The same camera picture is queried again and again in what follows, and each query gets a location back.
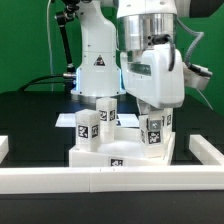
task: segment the green wall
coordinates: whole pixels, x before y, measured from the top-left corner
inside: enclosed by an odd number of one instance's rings
[[[49,53],[46,32],[46,8],[48,0],[4,1],[0,13],[0,93],[15,91],[28,81],[50,75]],[[63,10],[63,4],[56,0],[51,6],[51,35],[54,59],[54,73],[66,70],[66,63],[59,29],[54,20],[56,12]],[[103,9],[108,19],[115,23],[115,10]],[[182,21],[190,28],[204,31],[205,37],[192,56],[192,62],[213,71],[207,89],[203,92],[214,109],[224,115],[224,6],[209,18]],[[74,64],[81,63],[81,31],[79,21],[68,24]],[[177,48],[184,53],[192,37],[178,28]],[[32,87],[30,90],[51,90],[51,86]],[[204,103],[195,91],[186,88],[186,93]]]

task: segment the stacked blocks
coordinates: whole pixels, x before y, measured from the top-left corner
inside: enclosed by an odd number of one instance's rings
[[[139,116],[139,128],[141,143],[145,157],[160,157],[164,155],[162,114],[151,112],[148,115]]]
[[[100,146],[100,114],[94,110],[76,113],[76,146],[79,150],[96,152]]]
[[[117,100],[109,97],[98,99],[96,101],[96,110],[100,113],[101,142],[114,142],[114,130],[117,118]]]
[[[172,122],[173,122],[173,109],[168,108],[164,109],[162,114],[162,122],[163,122],[163,138],[164,140],[169,140],[170,135],[172,133]]]

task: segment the warning label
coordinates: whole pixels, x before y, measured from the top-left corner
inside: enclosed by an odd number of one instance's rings
[[[103,61],[103,58],[101,55],[97,58],[96,62],[94,63],[95,66],[105,66],[105,63]]]

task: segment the black cable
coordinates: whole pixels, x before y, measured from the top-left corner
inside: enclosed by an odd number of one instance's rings
[[[36,83],[29,83],[29,84],[26,85],[26,87],[24,87],[24,89],[22,91],[24,92],[24,90],[26,88],[28,88],[29,86],[33,86],[33,85],[45,85],[45,84],[64,84],[64,82],[36,82]]]
[[[176,59],[175,44],[173,43],[173,40],[169,35],[166,35],[166,39],[170,43],[171,60],[170,60],[169,71],[172,72],[175,65],[175,59]]]
[[[169,42],[170,44],[170,54],[171,54],[171,60],[168,70],[170,72],[173,71],[174,65],[175,65],[175,59],[176,59],[176,51],[175,51],[175,44],[173,43],[173,40],[170,35],[168,34],[162,34],[162,35],[156,35],[152,39],[153,44],[165,44]]]
[[[54,79],[54,78],[63,78],[63,75],[48,75],[48,76],[42,76],[42,77],[33,79],[32,81],[30,81],[27,84],[25,84],[22,87],[20,87],[18,89],[18,91],[23,92],[28,86],[30,86],[30,85],[32,85],[32,84],[34,84],[36,82],[39,82],[39,81],[42,81],[42,80],[46,80],[46,79]]]

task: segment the black tabletop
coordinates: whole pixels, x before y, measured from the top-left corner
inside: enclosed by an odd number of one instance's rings
[[[7,92],[0,95],[0,135],[9,136],[3,167],[66,167],[75,144],[74,128],[56,128],[60,113],[95,105],[60,92]],[[127,96],[119,113],[138,114]],[[174,110],[172,165],[200,164],[188,150],[190,134],[201,134],[221,152],[224,119],[186,96]],[[0,195],[1,223],[223,223],[223,191],[114,192]]]

